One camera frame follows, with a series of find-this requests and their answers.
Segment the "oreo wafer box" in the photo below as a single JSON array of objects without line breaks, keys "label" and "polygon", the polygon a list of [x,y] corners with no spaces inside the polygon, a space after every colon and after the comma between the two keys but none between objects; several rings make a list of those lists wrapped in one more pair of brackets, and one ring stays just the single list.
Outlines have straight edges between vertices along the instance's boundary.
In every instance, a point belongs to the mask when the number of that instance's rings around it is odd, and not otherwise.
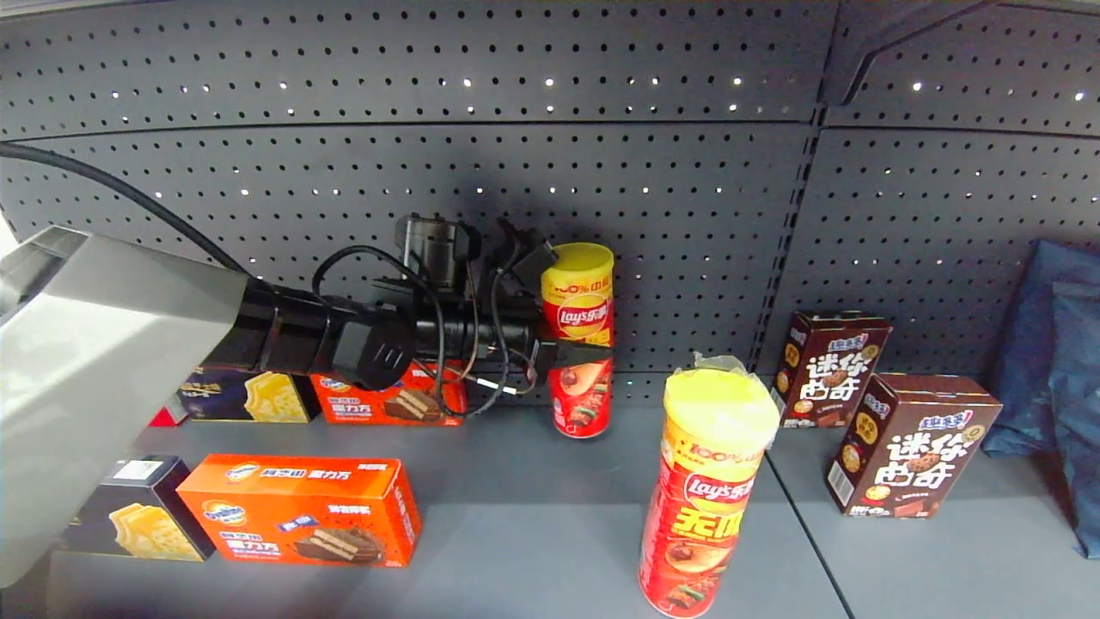
[{"label": "oreo wafer box", "polygon": [[833,498],[847,516],[931,518],[1000,412],[966,377],[871,377],[829,466]]},{"label": "oreo wafer box", "polygon": [[235,561],[405,567],[420,535],[397,460],[212,454],[178,491]]},{"label": "oreo wafer box", "polygon": [[204,561],[213,544],[176,494],[187,473],[175,456],[114,463],[62,533],[61,550]]},{"label": "oreo wafer box", "polygon": [[[448,379],[454,380],[461,364],[448,364]],[[329,423],[359,423],[386,425],[443,425],[462,424],[462,418],[448,417],[432,397],[435,379],[428,373],[410,366],[393,387],[367,391],[336,379],[312,376],[314,390],[320,401],[321,412]],[[443,385],[443,401],[459,413],[466,412],[466,388],[462,383]]]},{"label": "oreo wafer box", "polygon": [[196,421],[309,423],[320,407],[306,377],[197,368],[176,393]]},{"label": "oreo wafer box", "polygon": [[795,312],[771,388],[782,428],[848,425],[891,330],[864,312]]}]

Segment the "yellow lid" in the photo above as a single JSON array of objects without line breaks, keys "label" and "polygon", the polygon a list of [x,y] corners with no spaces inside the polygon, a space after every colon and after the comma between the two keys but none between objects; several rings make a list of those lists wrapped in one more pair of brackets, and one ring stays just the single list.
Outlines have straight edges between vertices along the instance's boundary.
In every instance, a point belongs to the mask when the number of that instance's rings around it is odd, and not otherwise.
[{"label": "yellow lid", "polygon": [[779,428],[779,411],[760,379],[711,368],[670,376],[664,411],[681,430],[726,453],[763,450]]},{"label": "yellow lid", "polygon": [[558,244],[553,250],[558,253],[558,262],[549,268],[550,270],[565,270],[573,275],[602,270],[593,273],[595,276],[605,274],[615,264],[615,254],[612,250],[597,243]]}]

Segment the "orange box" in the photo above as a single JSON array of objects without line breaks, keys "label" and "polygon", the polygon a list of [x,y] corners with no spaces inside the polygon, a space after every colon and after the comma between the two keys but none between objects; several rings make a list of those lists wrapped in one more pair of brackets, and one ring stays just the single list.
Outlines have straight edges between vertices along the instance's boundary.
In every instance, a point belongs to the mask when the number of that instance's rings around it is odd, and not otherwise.
[{"label": "orange box", "polygon": [[[449,379],[458,378],[461,363],[448,363]],[[428,373],[410,366],[402,380],[382,391],[367,391],[321,376],[310,377],[321,412],[329,423],[361,423],[386,425],[462,425],[461,418],[443,414],[432,398],[435,380]],[[466,386],[464,383],[443,385],[443,402],[452,411],[466,412]]]},{"label": "orange box", "polygon": [[211,454],[176,491],[230,560],[405,567],[420,535],[397,460]]}]

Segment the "perforated metal panel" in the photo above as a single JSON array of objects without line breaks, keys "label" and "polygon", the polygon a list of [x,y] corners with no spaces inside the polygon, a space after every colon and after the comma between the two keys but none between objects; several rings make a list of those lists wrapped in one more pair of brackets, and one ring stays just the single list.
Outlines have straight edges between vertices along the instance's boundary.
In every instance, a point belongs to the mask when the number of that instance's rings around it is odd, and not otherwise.
[{"label": "perforated metal panel", "polygon": [[12,137],[234,124],[784,120],[834,2],[169,2],[0,26]]},{"label": "perforated metal panel", "polygon": [[866,308],[894,325],[881,368],[981,374],[1031,253],[1100,232],[1100,140],[822,132],[761,372],[791,312]]},{"label": "perforated metal panel", "polygon": [[[810,128],[790,123],[210,129],[47,140],[97,162],[270,280],[305,287],[340,246],[395,247],[410,211],[491,233],[508,213],[618,254],[618,367],[668,371],[689,350],[747,357],[793,211]],[[4,162],[20,236],[59,222],[194,257],[184,239],[82,178]],[[326,291],[385,268],[349,258]]]},{"label": "perforated metal panel", "polygon": [[1100,135],[1100,9],[1058,7],[987,5],[903,38],[827,124]]}]

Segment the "blue plastic bag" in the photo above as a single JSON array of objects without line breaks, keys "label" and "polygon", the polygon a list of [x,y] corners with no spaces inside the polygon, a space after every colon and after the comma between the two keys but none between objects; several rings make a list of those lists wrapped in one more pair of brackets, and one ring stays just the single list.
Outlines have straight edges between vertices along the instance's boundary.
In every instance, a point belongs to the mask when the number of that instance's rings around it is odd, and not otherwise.
[{"label": "blue plastic bag", "polygon": [[1005,320],[990,393],[1004,409],[982,449],[990,455],[1055,452],[1047,380],[1054,360],[1054,281],[1100,285],[1100,255],[1038,241]]},{"label": "blue plastic bag", "polygon": [[1054,436],[1069,483],[1080,552],[1100,559],[1100,287],[1056,283],[1053,290]]}]

